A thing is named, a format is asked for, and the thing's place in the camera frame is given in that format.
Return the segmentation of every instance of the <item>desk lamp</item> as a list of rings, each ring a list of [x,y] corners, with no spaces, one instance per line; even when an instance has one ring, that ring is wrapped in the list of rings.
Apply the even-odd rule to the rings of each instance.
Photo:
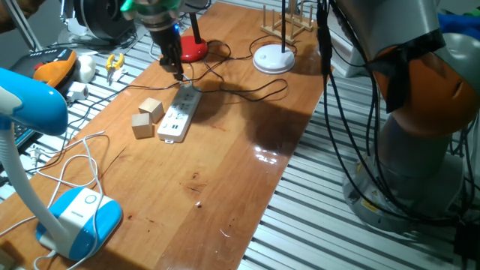
[[[48,209],[20,163],[13,122],[43,134],[61,135],[68,126],[64,98],[42,82],[0,68],[0,161],[20,199],[39,220],[37,240],[71,260],[91,256],[119,224],[120,205],[93,190],[78,187],[65,192]],[[97,235],[93,230],[95,212]]]
[[[180,38],[182,50],[181,61],[184,63],[193,63],[203,59],[207,55],[209,45],[200,37],[197,15],[192,12],[189,13],[188,16],[192,24],[193,36],[189,35]]]
[[[295,56],[292,50],[285,47],[285,1],[282,0],[282,44],[265,45],[258,49],[253,56],[255,68],[265,74],[283,74],[295,65]]]

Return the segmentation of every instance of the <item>blue desk lamp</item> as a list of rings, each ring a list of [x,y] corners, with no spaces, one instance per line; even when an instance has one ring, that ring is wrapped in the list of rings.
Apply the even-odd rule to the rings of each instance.
[[[91,256],[119,224],[120,205],[104,196],[98,206],[99,193],[78,187],[65,192],[48,209],[20,163],[13,122],[43,134],[61,135],[68,126],[65,100],[42,82],[0,68],[0,161],[20,198],[40,221],[37,240],[71,260]],[[95,212],[97,235],[93,230]]]

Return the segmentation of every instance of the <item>wooden tabletop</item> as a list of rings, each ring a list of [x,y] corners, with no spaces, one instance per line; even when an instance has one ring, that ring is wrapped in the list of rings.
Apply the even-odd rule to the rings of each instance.
[[[230,4],[214,4],[198,23],[204,39],[225,41],[234,57],[248,55],[250,43],[264,35],[262,11]],[[191,35],[191,29],[185,34]],[[265,41],[278,42],[273,37]],[[236,269],[322,93],[316,44],[314,32],[300,34],[294,69],[277,76],[260,73],[251,59],[222,64],[216,71],[229,89],[255,89],[284,78],[288,91],[260,102],[228,93],[203,94],[183,143],[166,144],[156,136],[136,140],[131,129],[131,116],[146,98],[162,101],[167,108],[176,88],[128,88],[91,120],[73,141],[105,131],[88,144],[100,167],[103,189],[120,203],[123,220],[78,269]],[[211,63],[218,60],[208,57]],[[193,64],[194,75],[188,64],[184,69],[189,77],[206,70],[201,62]],[[173,82],[172,74],[155,62],[133,85],[162,87]],[[204,91],[218,85],[214,74],[196,83]],[[274,83],[250,97],[282,86]],[[85,153],[79,144],[44,172],[57,176],[68,157]],[[75,160],[64,177],[79,184],[91,178],[86,159]],[[56,183],[40,175],[31,183],[47,203]],[[67,189],[62,187],[60,194]],[[0,205],[0,231],[31,215],[16,194],[11,196]],[[30,221],[0,238],[0,248],[26,269],[49,253],[35,239],[36,225]],[[56,257],[40,261],[39,267],[64,270],[72,264]]]

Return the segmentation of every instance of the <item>wooden cube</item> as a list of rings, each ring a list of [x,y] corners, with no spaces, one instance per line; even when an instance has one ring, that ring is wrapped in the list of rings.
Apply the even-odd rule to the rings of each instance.
[[[6,254],[3,250],[0,250],[0,269],[10,270],[14,267],[15,261]]]
[[[132,129],[137,139],[153,137],[153,125],[150,115],[148,113],[132,115]]]
[[[148,113],[151,117],[153,123],[158,123],[158,121],[164,116],[164,105],[161,101],[155,100],[151,97],[143,101],[142,105],[138,107],[140,113]]]

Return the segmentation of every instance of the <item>white power strip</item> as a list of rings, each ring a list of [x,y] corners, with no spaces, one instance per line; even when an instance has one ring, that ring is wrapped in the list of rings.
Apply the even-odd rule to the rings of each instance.
[[[157,134],[165,143],[180,143],[194,117],[202,93],[192,85],[182,85],[163,117]]]

